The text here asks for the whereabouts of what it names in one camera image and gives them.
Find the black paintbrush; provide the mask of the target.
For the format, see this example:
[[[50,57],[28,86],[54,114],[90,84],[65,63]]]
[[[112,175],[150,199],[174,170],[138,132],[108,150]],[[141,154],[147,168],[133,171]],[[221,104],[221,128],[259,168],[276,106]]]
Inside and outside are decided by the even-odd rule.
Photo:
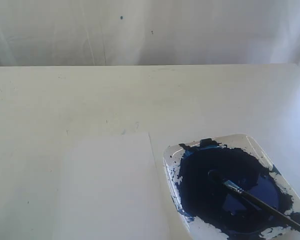
[[[290,219],[288,216],[279,212],[275,208],[266,204],[262,200],[258,199],[257,197],[253,196],[252,194],[248,193],[247,191],[243,190],[241,187],[239,187],[233,181],[223,177],[223,175],[220,174],[218,171],[210,170],[208,172],[208,177],[216,184],[223,186],[224,188],[228,189],[232,193],[234,193],[234,194],[240,196],[241,198],[251,202],[252,204],[258,206],[260,209],[266,211],[267,213],[276,217],[277,219],[280,219],[283,223],[285,223],[286,225],[290,226],[291,228],[293,228],[294,230],[296,230],[300,233],[300,224],[299,223],[295,222],[294,220]]]

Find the white paper sheet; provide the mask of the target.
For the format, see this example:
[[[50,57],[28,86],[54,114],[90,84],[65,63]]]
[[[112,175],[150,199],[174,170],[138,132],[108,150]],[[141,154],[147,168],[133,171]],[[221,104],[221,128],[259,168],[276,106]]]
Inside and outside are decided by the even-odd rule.
[[[61,162],[54,240],[168,240],[148,133],[78,140]]]

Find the white square paint dish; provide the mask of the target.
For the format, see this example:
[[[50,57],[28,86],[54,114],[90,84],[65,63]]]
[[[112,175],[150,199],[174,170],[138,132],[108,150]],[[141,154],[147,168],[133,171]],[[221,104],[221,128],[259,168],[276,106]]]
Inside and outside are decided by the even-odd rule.
[[[169,146],[172,201],[194,240],[272,240],[300,233],[300,197],[246,134]]]

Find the white backdrop cloth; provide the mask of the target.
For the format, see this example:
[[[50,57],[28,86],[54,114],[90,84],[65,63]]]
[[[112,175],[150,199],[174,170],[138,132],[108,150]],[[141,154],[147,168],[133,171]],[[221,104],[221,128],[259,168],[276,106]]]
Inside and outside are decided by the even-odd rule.
[[[0,0],[0,67],[294,63],[300,0]]]

